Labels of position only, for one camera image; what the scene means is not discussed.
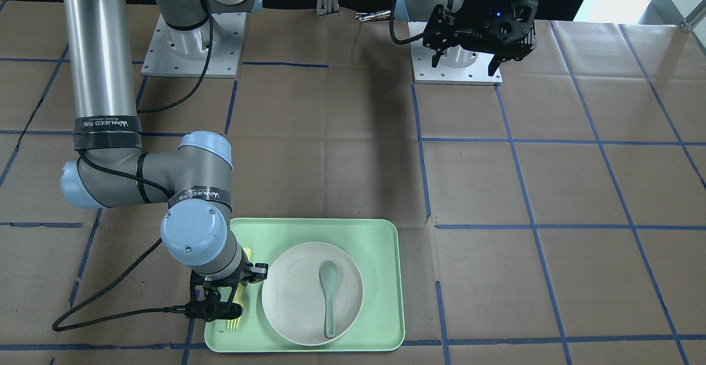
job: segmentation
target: floor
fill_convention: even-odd
[[[156,7],[128,16],[140,107],[182,96],[192,79],[140,75]],[[399,349],[221,355],[202,322],[165,314],[52,332],[154,242],[165,207],[63,199],[61,167],[76,157],[63,6],[9,1],[0,363],[706,364],[706,57],[693,37],[538,22],[537,50],[502,66],[501,86],[458,87],[413,84],[408,47],[353,16],[251,15],[238,79],[207,79],[144,118],[143,147],[222,133],[235,217],[391,220]],[[159,248],[73,321],[186,303],[188,276]]]

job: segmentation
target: spoon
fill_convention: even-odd
[[[331,260],[324,260],[318,268],[318,277],[321,281],[323,298],[326,301],[326,320],[323,324],[323,334],[327,338],[335,335],[333,323],[333,295],[338,287],[338,266]]]

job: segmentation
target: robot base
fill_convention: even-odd
[[[245,36],[245,15],[245,13],[213,14],[213,18],[220,26],[222,39],[215,41],[206,71],[208,78],[235,78]],[[143,76],[200,76],[204,70],[205,56],[203,59],[196,60],[182,58],[169,45],[168,38],[169,26],[160,15],[142,66]]]
[[[409,22],[409,35],[414,36],[424,31],[425,22]],[[495,85],[502,83],[500,69],[494,76],[488,76],[488,65],[493,58],[491,53],[478,52],[474,63],[466,68],[452,68],[441,63],[431,66],[431,52],[420,41],[414,41],[411,46],[411,66],[413,67],[414,83],[420,84],[461,84],[461,85]]]

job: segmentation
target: green tray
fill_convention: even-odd
[[[360,315],[345,335],[315,347],[295,345],[280,336],[265,317],[262,284],[243,292],[244,312],[235,331],[226,320],[206,323],[204,339],[215,352],[391,351],[404,340],[402,278],[398,232],[381,219],[249,219],[230,222],[240,245],[252,249],[252,262],[270,264],[285,250],[321,241],[345,250],[358,264],[365,295]]]

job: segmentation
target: white plate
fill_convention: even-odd
[[[325,300],[318,277],[324,260],[338,266],[333,300],[335,335],[323,334]],[[292,343],[323,345],[343,335],[360,313],[363,279],[353,259],[335,245],[306,242],[287,249],[273,262],[262,290],[263,309],[270,325]]]

